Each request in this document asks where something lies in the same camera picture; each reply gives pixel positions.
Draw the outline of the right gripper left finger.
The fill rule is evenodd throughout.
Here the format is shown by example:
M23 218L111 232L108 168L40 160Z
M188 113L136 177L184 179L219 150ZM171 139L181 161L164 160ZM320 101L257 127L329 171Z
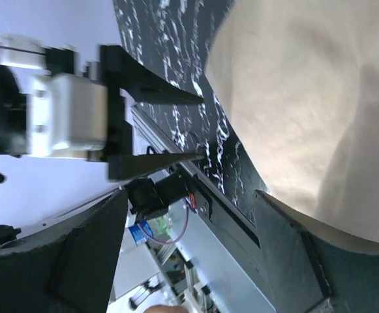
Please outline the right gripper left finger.
M118 190L0 248L0 312L105 312L127 218Z

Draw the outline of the beige t shirt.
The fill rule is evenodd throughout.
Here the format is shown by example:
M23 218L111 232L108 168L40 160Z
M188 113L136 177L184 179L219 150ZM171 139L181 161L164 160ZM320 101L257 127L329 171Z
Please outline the beige t shirt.
M379 1L236 1L205 74L290 217L379 243Z

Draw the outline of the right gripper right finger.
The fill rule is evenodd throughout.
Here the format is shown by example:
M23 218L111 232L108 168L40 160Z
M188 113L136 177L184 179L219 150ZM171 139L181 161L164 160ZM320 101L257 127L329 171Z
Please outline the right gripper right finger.
M379 312L379 243L259 190L254 220L277 312Z

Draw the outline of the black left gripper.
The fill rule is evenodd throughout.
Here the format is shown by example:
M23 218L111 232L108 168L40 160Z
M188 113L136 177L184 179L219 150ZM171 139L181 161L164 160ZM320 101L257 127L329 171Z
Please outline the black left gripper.
M205 157L200 153L132 155L132 127L125 118L125 99L120 90L137 102L159 105L199 105L204 99L157 76L119 45L101 45L96 63L97 80L108 92L107 139L103 150L90 152L85 160L107 163L109 180L133 180Z

